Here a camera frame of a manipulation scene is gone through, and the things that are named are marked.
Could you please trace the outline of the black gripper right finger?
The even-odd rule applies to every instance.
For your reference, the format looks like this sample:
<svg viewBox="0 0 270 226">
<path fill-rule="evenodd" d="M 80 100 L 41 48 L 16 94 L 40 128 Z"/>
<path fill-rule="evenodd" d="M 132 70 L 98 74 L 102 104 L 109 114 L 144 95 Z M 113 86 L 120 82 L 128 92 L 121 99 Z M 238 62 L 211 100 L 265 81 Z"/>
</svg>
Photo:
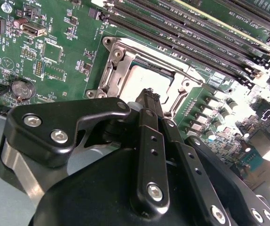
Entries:
<svg viewBox="0 0 270 226">
<path fill-rule="evenodd" d="M 176 125 L 161 118 L 166 154 L 174 159 L 190 192 L 198 226 L 270 226 L 270 206 L 256 195 L 196 136 L 183 139 Z"/>
</svg>

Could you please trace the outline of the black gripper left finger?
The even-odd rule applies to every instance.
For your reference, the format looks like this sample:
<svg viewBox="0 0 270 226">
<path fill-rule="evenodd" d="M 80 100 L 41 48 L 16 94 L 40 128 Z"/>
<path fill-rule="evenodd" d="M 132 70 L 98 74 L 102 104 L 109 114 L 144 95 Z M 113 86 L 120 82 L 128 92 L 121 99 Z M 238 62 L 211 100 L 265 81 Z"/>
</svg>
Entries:
<svg viewBox="0 0 270 226">
<path fill-rule="evenodd" d="M 140 216 L 170 206 L 160 97 L 143 89 L 134 102 L 116 97 L 22 105 L 11 109 L 0 144 L 0 176 L 38 206 L 56 183 L 115 151 L 135 155 L 130 204 Z"/>
</svg>

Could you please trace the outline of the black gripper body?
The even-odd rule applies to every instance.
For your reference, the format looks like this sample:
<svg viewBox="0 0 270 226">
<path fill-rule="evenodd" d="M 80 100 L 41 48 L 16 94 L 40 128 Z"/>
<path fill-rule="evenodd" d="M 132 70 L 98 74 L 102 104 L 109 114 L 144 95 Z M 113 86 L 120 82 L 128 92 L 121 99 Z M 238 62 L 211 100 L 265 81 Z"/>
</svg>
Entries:
<svg viewBox="0 0 270 226">
<path fill-rule="evenodd" d="M 32 226 L 203 226 L 188 184 L 167 165 L 168 211 L 145 219 L 130 204 L 133 150 L 115 151 L 53 185 L 39 202 Z"/>
</svg>

